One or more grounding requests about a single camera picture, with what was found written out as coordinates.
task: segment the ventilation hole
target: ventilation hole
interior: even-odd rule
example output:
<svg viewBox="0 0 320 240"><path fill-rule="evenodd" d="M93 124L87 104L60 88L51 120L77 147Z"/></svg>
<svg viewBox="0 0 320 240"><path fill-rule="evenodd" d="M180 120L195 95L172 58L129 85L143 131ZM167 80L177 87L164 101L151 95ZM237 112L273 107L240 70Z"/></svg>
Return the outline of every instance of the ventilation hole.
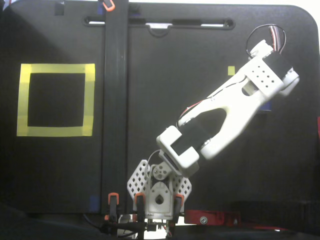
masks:
<svg viewBox="0 0 320 240"><path fill-rule="evenodd" d="M155 198L155 202L156 202L156 204L158 204L158 205L163 204L164 201L165 201L164 198L163 198L160 194Z"/></svg>

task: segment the perforated white plate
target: perforated white plate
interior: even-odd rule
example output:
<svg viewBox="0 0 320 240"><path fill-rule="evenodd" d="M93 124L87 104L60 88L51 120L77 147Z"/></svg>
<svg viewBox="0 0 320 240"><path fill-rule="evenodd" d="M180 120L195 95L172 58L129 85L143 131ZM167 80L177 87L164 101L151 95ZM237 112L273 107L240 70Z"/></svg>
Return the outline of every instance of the perforated white plate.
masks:
<svg viewBox="0 0 320 240"><path fill-rule="evenodd" d="M144 193L146 194L146 187L148 184L148 179L145 174L145 170L147 167L147 160L141 160L139 165L136 167L135 171L133 172L132 176L130 177L129 181L126 184L126 188L133 200L133 210L135 211L137 209L134 201L135 201L135 195L137 193ZM173 195L181 194L184 197L183 206L181 208L181 213L184 212L185 209L185 202L190 195L192 191L192 185L189 179L178 176L174 172L172 172L170 175L170 180L172 181L172 187L173 187Z"/></svg>

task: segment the vertical black rail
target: vertical black rail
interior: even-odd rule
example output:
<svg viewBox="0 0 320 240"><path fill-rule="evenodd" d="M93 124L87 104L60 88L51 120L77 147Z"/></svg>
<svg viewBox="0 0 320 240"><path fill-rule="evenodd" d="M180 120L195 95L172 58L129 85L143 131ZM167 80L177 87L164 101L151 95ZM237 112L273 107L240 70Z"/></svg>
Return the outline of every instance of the vertical black rail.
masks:
<svg viewBox="0 0 320 240"><path fill-rule="evenodd" d="M108 194L118 193L122 211L127 199L127 40L128 0L113 0L105 13L105 62L101 171L101 213Z"/></svg>

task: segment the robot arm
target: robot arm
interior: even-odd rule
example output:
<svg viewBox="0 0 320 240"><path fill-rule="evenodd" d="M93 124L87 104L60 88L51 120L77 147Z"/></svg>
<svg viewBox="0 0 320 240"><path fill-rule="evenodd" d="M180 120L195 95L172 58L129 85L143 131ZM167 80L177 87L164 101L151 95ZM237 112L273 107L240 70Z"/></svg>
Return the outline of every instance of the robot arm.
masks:
<svg viewBox="0 0 320 240"><path fill-rule="evenodd" d="M288 95L299 82L298 74L265 41L260 42L250 54L253 59L236 75L206 99L186 110L177 121L177 127L170 126L157 137L161 149L159 156L177 175L191 177L199 169L199 154L206 160L213 159L242 133L262 105L278 93ZM196 140L188 140L192 138L188 135L195 133L187 130L184 136L180 131L199 115L217 109L224 110L226 116L216 135L208 137L207 134L200 134ZM193 125L191 128L197 130L196 123Z"/></svg>
<svg viewBox="0 0 320 240"><path fill-rule="evenodd" d="M299 82L298 74L265 40L250 55L252 59L236 75L187 108L176 126L157 137L163 162L149 166L149 161L142 160L132 174L127 189L133 210L144 209L141 219L148 219L148 224L155 224L152 219L167 220L169 231L169 221L176 222L179 213L184 212L184 203L192 191L188 178L198 171L200 155L212 160L242 133L262 105L276 94L288 95ZM224 113L224 121L218 131L208 134L197 119L217 111ZM143 196L143 207L137 207L137 196Z"/></svg>

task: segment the yellow tape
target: yellow tape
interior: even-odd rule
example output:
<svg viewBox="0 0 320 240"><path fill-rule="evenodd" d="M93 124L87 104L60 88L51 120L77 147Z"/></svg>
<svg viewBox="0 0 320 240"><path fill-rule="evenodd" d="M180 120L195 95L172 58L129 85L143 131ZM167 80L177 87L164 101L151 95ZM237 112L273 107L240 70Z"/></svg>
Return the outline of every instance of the yellow tape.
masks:
<svg viewBox="0 0 320 240"><path fill-rule="evenodd" d="M28 126L30 74L35 73L85 74L83 126ZM94 124L95 80L95 64L21 64L16 135L29 137L92 136Z"/></svg>
<svg viewBox="0 0 320 240"><path fill-rule="evenodd" d="M228 66L228 76L236 75L236 68L235 66Z"/></svg>

